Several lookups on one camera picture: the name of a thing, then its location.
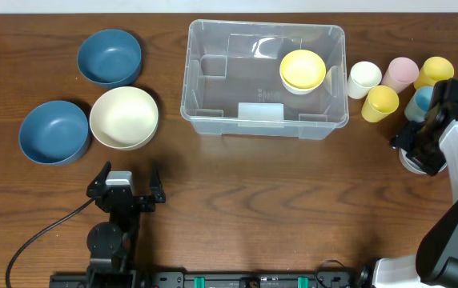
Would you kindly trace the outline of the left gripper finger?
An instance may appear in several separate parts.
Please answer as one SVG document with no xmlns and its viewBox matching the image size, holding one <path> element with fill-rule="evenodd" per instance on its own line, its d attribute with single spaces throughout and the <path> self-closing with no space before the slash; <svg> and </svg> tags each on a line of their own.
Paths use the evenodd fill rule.
<svg viewBox="0 0 458 288">
<path fill-rule="evenodd" d="M 111 163 L 107 161 L 98 175 L 88 185 L 86 196 L 89 198 L 102 198 L 107 191 L 106 179 L 111 171 Z"/>
<path fill-rule="evenodd" d="M 156 162 L 152 163 L 149 187 L 155 203 L 166 202 L 166 195 L 159 177 L 159 170 Z"/>
</svg>

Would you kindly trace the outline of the small grey bowl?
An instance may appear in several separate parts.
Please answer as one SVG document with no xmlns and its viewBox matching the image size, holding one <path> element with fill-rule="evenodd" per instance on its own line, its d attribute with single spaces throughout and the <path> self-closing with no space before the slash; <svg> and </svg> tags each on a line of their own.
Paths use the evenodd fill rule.
<svg viewBox="0 0 458 288">
<path fill-rule="evenodd" d="M 408 157 L 408 152 L 402 148 L 399 148 L 399 160 L 400 163 L 404 166 L 404 168 L 414 174 L 423 174 L 428 175 L 425 171 L 426 165 L 420 162 L 418 159 L 413 157 Z"/>
</svg>

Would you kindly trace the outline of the light blue cup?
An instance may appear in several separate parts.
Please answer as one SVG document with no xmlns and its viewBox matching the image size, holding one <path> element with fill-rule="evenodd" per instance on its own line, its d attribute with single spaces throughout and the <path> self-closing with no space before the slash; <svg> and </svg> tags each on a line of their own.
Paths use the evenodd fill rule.
<svg viewBox="0 0 458 288">
<path fill-rule="evenodd" d="M 424 121 L 432 100 L 432 92 L 432 86 L 422 86 L 414 93 L 404 110 L 408 121 Z"/>
</svg>

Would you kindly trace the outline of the pink cup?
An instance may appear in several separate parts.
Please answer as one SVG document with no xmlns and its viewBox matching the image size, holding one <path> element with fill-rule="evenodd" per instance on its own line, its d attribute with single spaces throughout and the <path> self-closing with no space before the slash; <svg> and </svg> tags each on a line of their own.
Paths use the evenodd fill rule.
<svg viewBox="0 0 458 288">
<path fill-rule="evenodd" d="M 392 88 L 397 94 L 419 77 L 419 67 L 410 58 L 394 58 L 383 76 L 381 84 Z"/>
</svg>

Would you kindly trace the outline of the cream cup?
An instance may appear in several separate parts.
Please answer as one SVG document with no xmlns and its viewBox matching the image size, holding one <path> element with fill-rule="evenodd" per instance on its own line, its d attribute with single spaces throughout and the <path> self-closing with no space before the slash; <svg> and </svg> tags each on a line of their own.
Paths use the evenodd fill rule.
<svg viewBox="0 0 458 288">
<path fill-rule="evenodd" d="M 381 80 L 382 72 L 376 64 L 368 61 L 357 62 L 348 76 L 348 96 L 353 99 L 364 98 Z"/>
</svg>

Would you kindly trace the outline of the small white bowl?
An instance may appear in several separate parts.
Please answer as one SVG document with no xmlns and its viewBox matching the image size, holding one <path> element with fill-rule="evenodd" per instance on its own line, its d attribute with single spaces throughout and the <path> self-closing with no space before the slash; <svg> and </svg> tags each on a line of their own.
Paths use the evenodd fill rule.
<svg viewBox="0 0 458 288">
<path fill-rule="evenodd" d="M 292 94 L 297 94 L 297 95 L 305 95 L 311 93 L 315 88 L 310 88 L 310 89 L 301 89 L 301 88 L 296 88 L 292 86 L 289 82 L 287 82 L 284 78 L 281 79 L 284 88 L 292 93 Z"/>
</svg>

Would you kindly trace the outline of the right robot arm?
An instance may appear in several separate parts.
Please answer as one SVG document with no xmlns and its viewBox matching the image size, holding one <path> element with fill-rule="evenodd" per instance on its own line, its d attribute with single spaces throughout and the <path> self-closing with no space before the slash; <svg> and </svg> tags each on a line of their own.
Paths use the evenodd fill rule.
<svg viewBox="0 0 458 288">
<path fill-rule="evenodd" d="M 434 176 L 448 168 L 454 203 L 422 239 L 416 254 L 381 258 L 363 269 L 361 287 L 458 287 L 458 80 L 435 84 L 423 122 L 408 122 L 393 148 Z"/>
</svg>

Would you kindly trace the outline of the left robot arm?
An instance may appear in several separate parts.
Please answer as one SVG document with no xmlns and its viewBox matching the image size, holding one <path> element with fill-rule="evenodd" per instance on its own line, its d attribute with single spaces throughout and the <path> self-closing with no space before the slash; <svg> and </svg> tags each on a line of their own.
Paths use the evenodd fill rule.
<svg viewBox="0 0 458 288">
<path fill-rule="evenodd" d="M 86 240 L 90 251 L 87 267 L 87 288 L 148 287 L 147 273 L 135 267 L 135 252 L 139 237 L 140 214 L 155 211 L 166 201 L 156 165 L 151 167 L 150 193 L 138 196 L 130 171 L 113 171 L 107 162 L 88 185 L 86 195 L 109 220 L 94 226 Z"/>
</svg>

